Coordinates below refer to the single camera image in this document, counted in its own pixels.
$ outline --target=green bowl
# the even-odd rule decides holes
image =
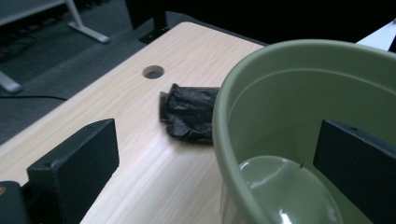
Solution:
[[[392,52],[303,39],[251,53],[225,78],[213,114],[214,146],[224,181],[223,222],[372,223],[314,167],[318,133],[323,119],[334,119],[396,145],[395,111],[396,54]],[[308,188],[322,188],[323,197],[309,190],[276,192],[288,185],[291,175],[277,176],[279,181],[271,188],[254,189],[242,166],[268,156],[304,164],[294,166],[307,171],[297,179],[308,178]],[[274,167],[266,165],[273,161],[267,159],[256,161],[250,174],[261,179],[276,175]],[[293,202],[301,206],[288,206]]]

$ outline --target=hole in table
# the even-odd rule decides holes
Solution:
[[[158,65],[152,65],[143,70],[143,76],[149,79],[161,77],[163,75],[163,68]]]

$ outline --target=crumpled black bag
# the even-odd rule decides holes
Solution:
[[[179,87],[160,95],[160,122],[179,140],[213,143],[212,115],[219,88]]]

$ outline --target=table surface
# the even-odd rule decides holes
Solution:
[[[212,146],[185,143],[159,121],[161,91],[220,87],[262,46],[182,22],[0,146],[0,181],[24,185],[26,168],[83,126],[114,119],[120,166],[81,223],[221,223],[222,179]],[[143,76],[152,65],[156,79]]]

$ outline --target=wooden table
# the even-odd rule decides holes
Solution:
[[[160,92],[219,87],[262,48],[183,22],[0,147],[0,180],[28,181],[26,168],[83,126],[114,118],[120,167],[81,223],[221,223],[221,174],[212,146],[171,138],[159,121]],[[156,79],[143,76],[152,65]]]

